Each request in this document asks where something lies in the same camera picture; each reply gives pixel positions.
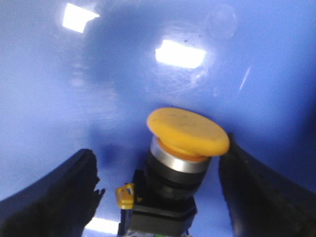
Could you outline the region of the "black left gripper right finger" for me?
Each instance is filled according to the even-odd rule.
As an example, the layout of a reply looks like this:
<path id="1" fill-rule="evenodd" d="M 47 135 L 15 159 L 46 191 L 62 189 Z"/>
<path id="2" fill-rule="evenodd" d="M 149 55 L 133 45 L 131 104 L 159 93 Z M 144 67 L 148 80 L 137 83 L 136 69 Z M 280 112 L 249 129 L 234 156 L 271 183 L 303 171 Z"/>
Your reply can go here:
<path id="1" fill-rule="evenodd" d="M 314 237 L 316 195 L 243 150 L 229 134 L 219 178 L 236 237 Z"/>

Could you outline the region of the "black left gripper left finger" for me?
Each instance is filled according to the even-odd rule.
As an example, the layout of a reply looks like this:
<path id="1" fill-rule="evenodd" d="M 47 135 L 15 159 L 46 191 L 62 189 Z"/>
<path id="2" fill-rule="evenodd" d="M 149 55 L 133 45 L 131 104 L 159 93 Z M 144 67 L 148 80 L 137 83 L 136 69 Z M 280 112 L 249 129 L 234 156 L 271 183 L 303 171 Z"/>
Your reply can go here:
<path id="1" fill-rule="evenodd" d="M 105 193 L 97 159 L 81 149 L 32 185 L 0 202 L 2 237 L 80 237 Z"/>

